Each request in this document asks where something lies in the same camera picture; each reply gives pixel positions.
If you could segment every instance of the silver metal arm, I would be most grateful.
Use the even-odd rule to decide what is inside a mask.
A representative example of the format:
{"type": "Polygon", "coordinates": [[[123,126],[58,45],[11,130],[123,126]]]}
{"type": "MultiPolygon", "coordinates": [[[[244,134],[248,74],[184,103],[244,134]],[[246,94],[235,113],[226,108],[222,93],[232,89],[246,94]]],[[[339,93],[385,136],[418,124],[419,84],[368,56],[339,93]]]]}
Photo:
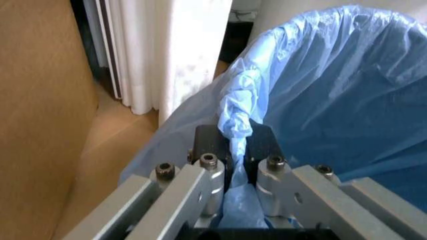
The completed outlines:
{"type": "Polygon", "coordinates": [[[185,165],[126,239],[174,239],[184,224],[196,223],[211,191],[209,173],[201,167],[185,165]]]}
{"type": "Polygon", "coordinates": [[[256,189],[267,219],[295,217],[304,228],[330,228],[341,239],[427,239],[427,216],[372,179],[342,184],[327,167],[291,170],[278,161],[285,164],[258,165],[256,189]]]}
{"type": "Polygon", "coordinates": [[[159,194],[154,182],[132,175],[63,239],[123,239],[159,194]]]}

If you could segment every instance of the wall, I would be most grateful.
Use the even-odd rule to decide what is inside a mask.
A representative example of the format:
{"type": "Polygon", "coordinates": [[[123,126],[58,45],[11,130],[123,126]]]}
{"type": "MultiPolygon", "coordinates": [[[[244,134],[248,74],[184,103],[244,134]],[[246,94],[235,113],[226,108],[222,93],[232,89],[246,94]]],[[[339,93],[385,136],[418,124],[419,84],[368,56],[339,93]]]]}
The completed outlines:
{"type": "Polygon", "coordinates": [[[69,0],[0,0],[0,239],[49,239],[97,98],[69,0]]]}
{"type": "Polygon", "coordinates": [[[349,4],[390,9],[427,22],[427,0],[262,0],[249,40],[303,12],[349,4]]]}

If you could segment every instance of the wooden floor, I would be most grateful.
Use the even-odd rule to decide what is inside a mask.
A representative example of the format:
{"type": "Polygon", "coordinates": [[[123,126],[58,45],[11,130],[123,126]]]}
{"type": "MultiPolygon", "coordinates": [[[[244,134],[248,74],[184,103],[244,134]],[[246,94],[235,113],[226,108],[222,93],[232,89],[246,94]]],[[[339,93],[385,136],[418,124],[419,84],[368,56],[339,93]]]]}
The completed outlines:
{"type": "MultiPolygon", "coordinates": [[[[218,61],[215,76],[228,68],[218,61]]],[[[53,235],[61,239],[116,187],[120,172],[158,128],[158,112],[134,115],[97,84],[99,107],[79,161],[77,176],[53,235]]]]}

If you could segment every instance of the cardboard surface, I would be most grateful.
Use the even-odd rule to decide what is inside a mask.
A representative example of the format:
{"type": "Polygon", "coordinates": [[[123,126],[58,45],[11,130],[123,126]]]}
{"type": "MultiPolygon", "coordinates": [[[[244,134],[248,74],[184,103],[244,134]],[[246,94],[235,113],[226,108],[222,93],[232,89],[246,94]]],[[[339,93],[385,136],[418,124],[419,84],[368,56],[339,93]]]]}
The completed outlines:
{"type": "Polygon", "coordinates": [[[49,239],[97,99],[68,0],[0,0],[0,239],[49,239]]]}

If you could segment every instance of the trash bag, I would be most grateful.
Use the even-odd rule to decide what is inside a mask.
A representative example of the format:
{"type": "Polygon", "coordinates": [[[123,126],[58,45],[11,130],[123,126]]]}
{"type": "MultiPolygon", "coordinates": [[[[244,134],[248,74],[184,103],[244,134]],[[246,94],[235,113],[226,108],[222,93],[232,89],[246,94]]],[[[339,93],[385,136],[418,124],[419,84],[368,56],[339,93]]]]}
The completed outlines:
{"type": "Polygon", "coordinates": [[[273,129],[292,168],[371,177],[427,211],[427,26],[349,5],[303,13],[261,34],[185,101],[120,176],[182,167],[195,128],[217,124],[235,164],[220,227],[265,228],[242,166],[249,119],[273,129]]]}

